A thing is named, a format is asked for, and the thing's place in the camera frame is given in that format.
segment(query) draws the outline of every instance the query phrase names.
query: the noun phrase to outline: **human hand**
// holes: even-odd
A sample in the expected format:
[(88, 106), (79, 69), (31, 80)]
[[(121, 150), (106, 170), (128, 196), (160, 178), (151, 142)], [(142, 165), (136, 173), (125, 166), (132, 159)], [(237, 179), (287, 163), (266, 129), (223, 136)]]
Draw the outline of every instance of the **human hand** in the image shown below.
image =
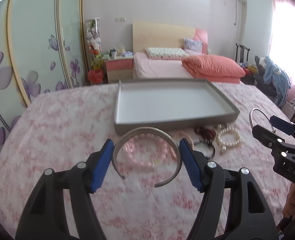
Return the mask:
[(295, 184), (292, 183), (289, 188), (289, 193), (286, 197), (286, 203), (282, 212), (285, 218), (290, 218), (292, 216), (292, 220), (295, 220)]

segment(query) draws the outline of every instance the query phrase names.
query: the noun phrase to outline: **silver bangle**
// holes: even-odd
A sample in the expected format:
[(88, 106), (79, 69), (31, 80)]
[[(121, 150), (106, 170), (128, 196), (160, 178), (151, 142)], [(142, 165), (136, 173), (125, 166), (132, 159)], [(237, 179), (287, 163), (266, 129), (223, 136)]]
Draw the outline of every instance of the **silver bangle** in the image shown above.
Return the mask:
[(249, 114), (249, 124), (251, 125), (251, 128), (253, 129), (253, 127), (254, 127), (254, 124), (253, 124), (253, 117), (252, 117), (252, 115), (253, 115), (253, 112), (254, 111), (260, 111), (265, 117), (266, 117), (266, 119), (268, 120), (268, 122), (270, 123), (270, 126), (271, 126), (271, 128), (272, 128), (272, 132), (273, 133), (276, 133), (276, 130), (274, 129), (274, 127), (273, 127), (273, 125), (271, 124), (271, 122), (270, 122), (270, 119), (267, 117), (267, 115), (261, 110), (261, 109), (259, 109), (259, 108), (253, 108), (252, 110), (251, 110), (251, 112), (250, 112), (250, 114)]
[(114, 169), (116, 170), (116, 172), (119, 174), (119, 176), (122, 179), (125, 179), (125, 176), (119, 171), (119, 169), (116, 166), (116, 160), (117, 160), (118, 153), (124, 143), (126, 143), (133, 136), (138, 135), (138, 134), (142, 134), (142, 133), (154, 134), (154, 135), (159, 136), (160, 138), (164, 139), (173, 148), (173, 150), (177, 156), (177, 158), (176, 158), (177, 166), (176, 166), (176, 170), (175, 170), (174, 174), (169, 179), (167, 179), (163, 182), (156, 183), (154, 185), (154, 187), (162, 187), (162, 186), (170, 183), (180, 172), (180, 169), (182, 166), (182, 155), (181, 155), (181, 152), (178, 148), (177, 143), (171, 138), (171, 136), (169, 136), (168, 134), (166, 134), (165, 132), (163, 132), (161, 130), (158, 130), (153, 127), (140, 127), (140, 128), (133, 129), (133, 130), (129, 131), (128, 133), (126, 133), (125, 135), (123, 135), (118, 140), (118, 142), (115, 144), (115, 146), (113, 148), (112, 165), (113, 165)]

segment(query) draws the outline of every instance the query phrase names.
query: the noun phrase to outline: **white tray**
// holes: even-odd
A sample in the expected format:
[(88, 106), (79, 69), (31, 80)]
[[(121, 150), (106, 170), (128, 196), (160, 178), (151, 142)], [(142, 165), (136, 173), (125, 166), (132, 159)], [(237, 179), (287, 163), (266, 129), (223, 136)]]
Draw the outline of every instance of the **white tray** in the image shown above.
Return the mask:
[(117, 134), (142, 126), (163, 131), (233, 122), (240, 111), (203, 79), (119, 81), (114, 126)]

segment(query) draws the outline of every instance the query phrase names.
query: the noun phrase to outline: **pink curtain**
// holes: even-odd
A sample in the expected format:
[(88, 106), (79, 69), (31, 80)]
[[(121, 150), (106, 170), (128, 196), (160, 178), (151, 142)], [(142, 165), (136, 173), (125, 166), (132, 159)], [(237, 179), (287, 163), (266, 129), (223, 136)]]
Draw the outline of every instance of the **pink curtain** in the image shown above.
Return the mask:
[(290, 77), (287, 101), (295, 98), (295, 0), (273, 0), (270, 58)]

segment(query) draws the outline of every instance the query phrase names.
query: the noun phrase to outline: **floral bedsheet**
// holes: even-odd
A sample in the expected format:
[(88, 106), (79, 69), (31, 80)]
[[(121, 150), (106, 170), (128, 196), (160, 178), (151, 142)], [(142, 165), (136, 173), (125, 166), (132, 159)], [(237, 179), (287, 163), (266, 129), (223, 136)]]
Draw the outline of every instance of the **floral bedsheet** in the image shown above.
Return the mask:
[[(225, 169), (249, 168), (278, 223), (289, 181), (273, 172), (270, 150), (252, 137), (249, 112), (259, 107), (268, 116), (287, 118), (254, 86), (215, 85), (241, 111), (231, 125), (240, 130), (243, 143), (225, 154), (217, 149), (213, 160)], [(70, 169), (85, 161), (90, 153), (100, 150), (107, 138), (117, 141), (113, 125), (116, 91), (117, 85), (113, 84), (43, 94), (22, 115), (0, 153), (0, 222), (11, 236), (15, 236), (24, 205), (45, 169)], [(260, 114), (255, 115), (254, 122), (268, 127)], [(197, 139), (193, 130), (187, 132)], [(277, 133), (287, 142), (295, 143), (293, 138)], [(166, 164), (154, 172), (141, 172), (133, 169), (123, 155), (121, 152), (118, 155), (118, 165), (126, 180), (110, 165), (101, 189), (91, 196), (107, 239), (186, 239), (203, 194), (191, 185), (184, 165), (174, 181), (154, 188), (156, 182), (171, 176), (176, 163), (168, 157)], [(228, 196), (225, 190), (217, 235), (224, 232)], [(69, 231), (77, 237), (67, 191), (64, 198)]]

